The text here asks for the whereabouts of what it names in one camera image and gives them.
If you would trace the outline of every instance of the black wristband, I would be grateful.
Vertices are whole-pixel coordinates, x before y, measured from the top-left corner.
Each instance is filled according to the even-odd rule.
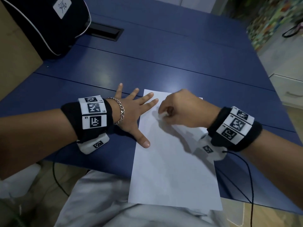
[[[107,126],[91,129],[82,128],[82,116],[84,115],[82,115],[81,113],[81,107],[79,102],[66,103],[61,107],[62,112],[65,114],[74,129],[78,137],[79,143],[83,143],[91,139],[97,138],[100,134],[107,131],[107,129],[113,125],[114,122],[112,117],[112,107],[106,100],[104,100],[104,105],[106,107]]]
[[[260,135],[262,131],[262,125],[254,121],[252,124],[251,129],[248,131],[246,136],[239,141],[238,144],[233,144],[232,142],[228,141],[227,139],[223,138],[221,134],[217,133],[216,131],[218,128],[223,124],[225,119],[229,116],[231,112],[231,108],[223,107],[219,112],[217,118],[213,122],[213,124],[207,129],[208,135],[212,138],[211,144],[214,146],[224,146],[229,150],[238,152],[245,148],[247,148],[256,138]]]

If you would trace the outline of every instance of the table surface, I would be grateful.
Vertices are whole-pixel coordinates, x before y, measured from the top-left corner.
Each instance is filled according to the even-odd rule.
[[[141,90],[139,96],[144,89],[187,88],[220,107],[237,106],[265,129],[301,145],[239,22],[154,0],[86,2],[93,21],[125,29],[119,40],[81,37],[64,58],[45,61],[4,98],[0,116],[59,108],[86,96],[112,97],[120,82],[124,95],[136,87]],[[108,135],[110,141],[90,155],[71,144],[55,161],[130,177],[135,141],[117,127]],[[54,160],[54,154],[47,159]],[[228,155],[215,166],[251,198],[244,163]],[[256,204],[303,214],[250,167]],[[217,178],[222,197],[247,202],[220,172]]]

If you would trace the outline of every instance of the fingernail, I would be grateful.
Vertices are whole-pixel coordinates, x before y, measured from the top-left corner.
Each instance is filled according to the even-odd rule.
[[[144,148],[149,148],[150,147],[150,143],[149,141],[145,141],[142,145]]]

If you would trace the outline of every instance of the left hand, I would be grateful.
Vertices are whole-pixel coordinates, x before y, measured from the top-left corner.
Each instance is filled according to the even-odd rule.
[[[149,148],[150,142],[138,129],[137,121],[142,114],[144,114],[146,111],[150,110],[153,106],[155,106],[159,100],[154,99],[151,102],[146,103],[154,96],[152,92],[139,99],[134,100],[135,96],[139,92],[138,88],[136,88],[129,96],[122,99],[122,88],[123,84],[121,83],[119,84],[115,95],[115,98],[122,103],[125,110],[124,119],[118,126],[122,130],[130,133],[142,147]],[[107,101],[112,107],[112,116],[114,119],[114,123],[116,123],[120,120],[120,107],[118,103],[113,99],[107,99]]]

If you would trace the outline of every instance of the tiled floor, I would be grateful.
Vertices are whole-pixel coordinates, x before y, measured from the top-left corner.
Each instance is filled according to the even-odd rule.
[[[288,114],[293,122],[295,129],[303,141],[303,110],[287,107]],[[16,205],[12,205],[14,210],[18,210],[18,204],[22,204],[23,217],[30,220],[31,227],[52,227],[67,200],[67,196],[56,185],[52,175],[52,163],[48,161],[41,162],[41,170],[33,183],[30,191],[22,198],[16,199]],[[86,169],[64,164],[55,164],[55,173],[59,183],[63,186],[67,193],[71,193],[72,188],[78,179],[86,173]],[[250,209],[248,203],[231,201],[222,198],[225,203],[225,209],[229,210],[232,215],[233,208],[236,204],[244,206],[243,225],[249,226]],[[5,219],[10,219],[11,214],[7,208],[0,204],[0,227],[5,226]],[[303,226],[303,216],[292,213],[275,210],[268,207],[255,205],[253,226],[256,227],[300,227]]]

